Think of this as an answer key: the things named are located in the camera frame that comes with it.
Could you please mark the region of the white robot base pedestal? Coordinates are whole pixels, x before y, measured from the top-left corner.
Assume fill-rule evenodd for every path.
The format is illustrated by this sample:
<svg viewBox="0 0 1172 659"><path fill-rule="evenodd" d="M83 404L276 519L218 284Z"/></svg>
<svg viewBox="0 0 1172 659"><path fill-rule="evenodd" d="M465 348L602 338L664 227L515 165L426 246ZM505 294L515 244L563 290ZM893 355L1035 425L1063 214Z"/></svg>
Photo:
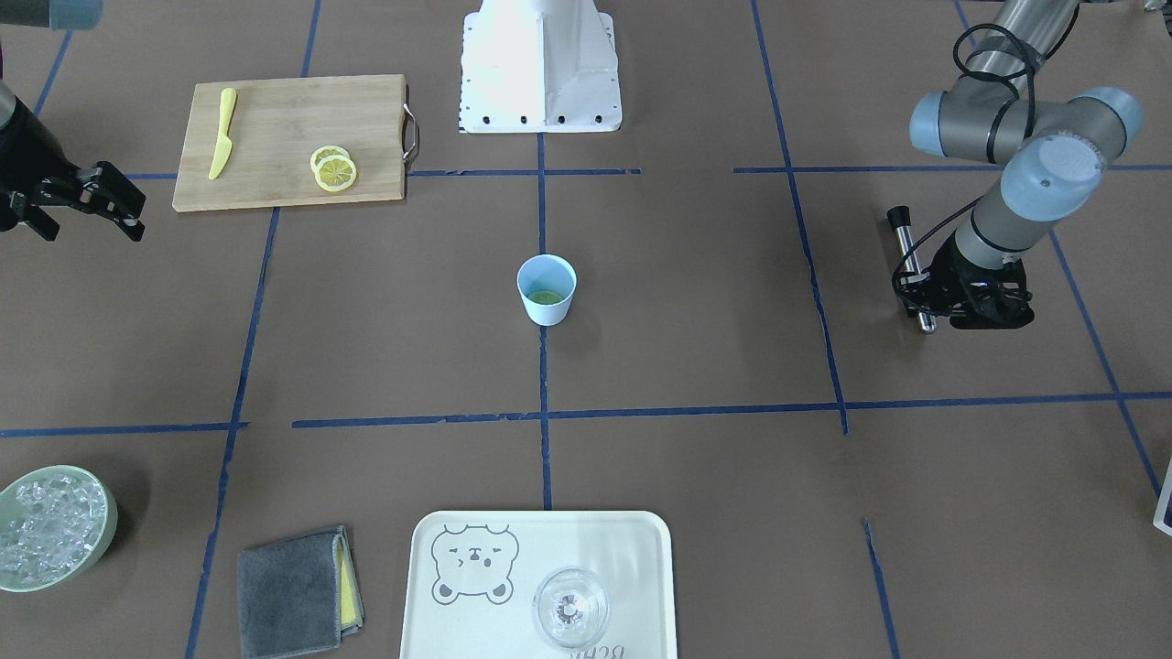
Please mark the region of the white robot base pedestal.
<svg viewBox="0 0 1172 659"><path fill-rule="evenodd" d="M461 36L461 133L624 125L614 21L593 1L484 1L464 16Z"/></svg>

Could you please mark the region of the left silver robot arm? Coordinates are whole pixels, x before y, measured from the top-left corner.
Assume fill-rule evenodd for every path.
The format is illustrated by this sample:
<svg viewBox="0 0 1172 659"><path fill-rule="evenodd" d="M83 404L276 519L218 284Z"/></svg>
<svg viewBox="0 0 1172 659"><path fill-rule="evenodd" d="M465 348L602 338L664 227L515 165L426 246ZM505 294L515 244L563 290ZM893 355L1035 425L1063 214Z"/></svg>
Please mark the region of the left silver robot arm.
<svg viewBox="0 0 1172 659"><path fill-rule="evenodd" d="M1077 1L1006 1L954 50L949 91L917 102L909 138L922 152L1001 167L977 201L950 215L955 230L928 265L906 206L890 209L900 259L892 288L921 332L940 318L954 330L1020 330L1034 320L1023 254L1083 206L1144 121L1129 91L1101 86L1063 103L1041 102L1036 76L1079 16Z"/></svg>

